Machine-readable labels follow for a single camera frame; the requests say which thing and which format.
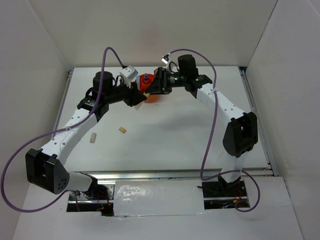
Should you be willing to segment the small blue-capped glue bottle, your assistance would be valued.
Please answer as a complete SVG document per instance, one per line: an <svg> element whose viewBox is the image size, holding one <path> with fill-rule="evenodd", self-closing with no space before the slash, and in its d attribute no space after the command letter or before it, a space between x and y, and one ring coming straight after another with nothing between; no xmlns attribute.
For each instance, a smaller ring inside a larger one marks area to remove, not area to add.
<svg viewBox="0 0 320 240"><path fill-rule="evenodd" d="M144 74L144 83L149 84L149 75L147 73Z"/></svg>

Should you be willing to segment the blue-capped clear tube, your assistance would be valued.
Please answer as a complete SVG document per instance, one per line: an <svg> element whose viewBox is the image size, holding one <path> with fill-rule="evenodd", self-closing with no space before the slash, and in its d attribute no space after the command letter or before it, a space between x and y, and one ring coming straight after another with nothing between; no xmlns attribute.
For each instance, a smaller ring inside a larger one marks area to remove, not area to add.
<svg viewBox="0 0 320 240"><path fill-rule="evenodd" d="M136 76L136 84L137 84L137 88L140 89L140 75Z"/></svg>

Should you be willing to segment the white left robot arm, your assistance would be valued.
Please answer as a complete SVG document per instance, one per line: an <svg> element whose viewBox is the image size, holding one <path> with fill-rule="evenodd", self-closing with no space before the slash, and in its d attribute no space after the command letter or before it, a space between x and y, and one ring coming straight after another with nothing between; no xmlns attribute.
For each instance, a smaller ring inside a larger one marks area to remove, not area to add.
<svg viewBox="0 0 320 240"><path fill-rule="evenodd" d="M85 93L61 132L39 150L31 148L25 155L27 180L55 195L63 191L79 191L88 200L97 197L106 188L98 180L83 172L68 172L64 165L82 137L107 113L109 105L124 102L134 107L145 101L136 79L138 72L128 66L114 78L108 71L99 71L92 87Z"/></svg>

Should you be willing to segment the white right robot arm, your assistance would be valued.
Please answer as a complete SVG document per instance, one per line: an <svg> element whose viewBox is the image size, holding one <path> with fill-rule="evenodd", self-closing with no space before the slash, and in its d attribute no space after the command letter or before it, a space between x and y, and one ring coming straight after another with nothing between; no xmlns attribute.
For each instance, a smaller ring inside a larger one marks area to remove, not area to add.
<svg viewBox="0 0 320 240"><path fill-rule="evenodd" d="M173 88L183 87L192 96L213 111L213 122L208 143L212 142L216 123L222 121L224 135L222 145L226 163L217 176L218 190L223 196L230 196L241 180L241 171L248 153L258 142L257 116L245 112L233 104L216 87L216 80L200 74L196 60L191 54L178 57L177 71L171 69L169 55L162 57L166 67L158 67L153 82L147 87L150 95L168 95Z"/></svg>

